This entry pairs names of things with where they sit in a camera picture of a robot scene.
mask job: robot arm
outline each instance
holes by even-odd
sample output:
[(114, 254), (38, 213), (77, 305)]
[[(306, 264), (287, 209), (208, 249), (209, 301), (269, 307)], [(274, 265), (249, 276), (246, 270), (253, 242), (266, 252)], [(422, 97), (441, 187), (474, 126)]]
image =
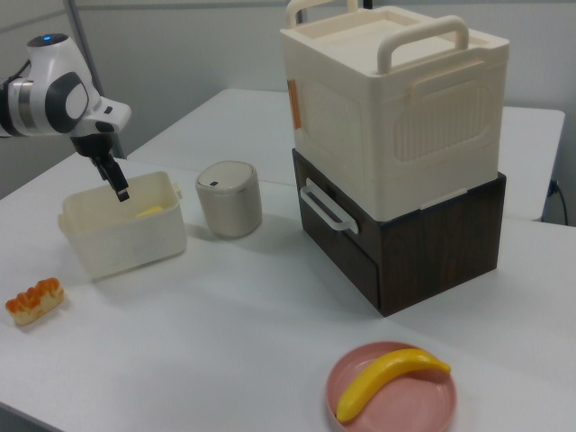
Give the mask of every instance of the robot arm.
[(120, 201), (128, 184), (110, 155), (112, 133), (121, 131), (131, 109), (101, 97), (77, 45), (64, 34), (28, 42), (30, 74), (0, 79), (0, 137), (68, 135), (76, 151), (92, 160)]

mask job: toy banana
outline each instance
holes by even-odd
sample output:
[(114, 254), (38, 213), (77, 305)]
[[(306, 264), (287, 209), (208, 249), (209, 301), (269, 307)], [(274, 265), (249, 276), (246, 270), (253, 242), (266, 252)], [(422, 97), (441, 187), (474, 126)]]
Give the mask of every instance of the toy banana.
[(337, 420), (344, 423), (356, 417), (366, 403), (397, 376), (424, 369), (438, 369), (450, 373), (449, 364), (441, 362), (422, 349), (399, 349), (375, 359), (340, 396), (336, 409)]

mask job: white storage box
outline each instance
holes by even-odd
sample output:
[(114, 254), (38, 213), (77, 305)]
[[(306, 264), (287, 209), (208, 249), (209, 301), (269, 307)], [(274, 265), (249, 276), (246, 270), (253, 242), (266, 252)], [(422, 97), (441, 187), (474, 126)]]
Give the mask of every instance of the white storage box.
[(497, 177), (507, 40), (382, 7), (297, 25), (283, 49), (295, 147), (376, 221)]
[(119, 202), (109, 185), (70, 195), (58, 225), (94, 278), (140, 266), (186, 249), (179, 190), (168, 174), (128, 180), (130, 199)]

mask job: canister lid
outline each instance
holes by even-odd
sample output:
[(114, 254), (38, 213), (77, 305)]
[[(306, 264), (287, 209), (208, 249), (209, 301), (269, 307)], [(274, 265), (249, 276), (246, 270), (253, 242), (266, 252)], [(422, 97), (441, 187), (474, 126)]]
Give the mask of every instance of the canister lid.
[(202, 171), (196, 183), (215, 194), (233, 194), (245, 189), (255, 178), (255, 169), (250, 164), (223, 161)]

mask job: white wall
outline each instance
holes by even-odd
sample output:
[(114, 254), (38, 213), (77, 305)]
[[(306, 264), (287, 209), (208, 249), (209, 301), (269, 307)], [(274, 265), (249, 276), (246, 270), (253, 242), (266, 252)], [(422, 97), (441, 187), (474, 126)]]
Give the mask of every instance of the white wall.
[[(71, 35), (62, 0), (1, 0), (0, 77), (9, 77), (28, 59), (26, 43), (48, 32)], [(0, 139), (0, 198), (74, 152), (69, 139)]]
[(285, 88), (282, 7), (78, 8), (104, 93), (132, 108), (126, 154), (224, 88)]
[[(265, 7), (191, 0), (76, 3), (104, 91), (133, 109), (121, 136), (126, 154), (223, 88), (285, 89), (278, 34), (284, 2), (262, 2)], [(458, 14), (474, 29), (510, 39), (505, 103), (566, 113), (554, 177), (576, 222), (576, 4), (403, 7), (431, 16)], [(342, 11), (320, 6), (308, 16), (314, 20)], [(561, 221), (561, 214), (559, 201), (549, 200), (546, 219)]]

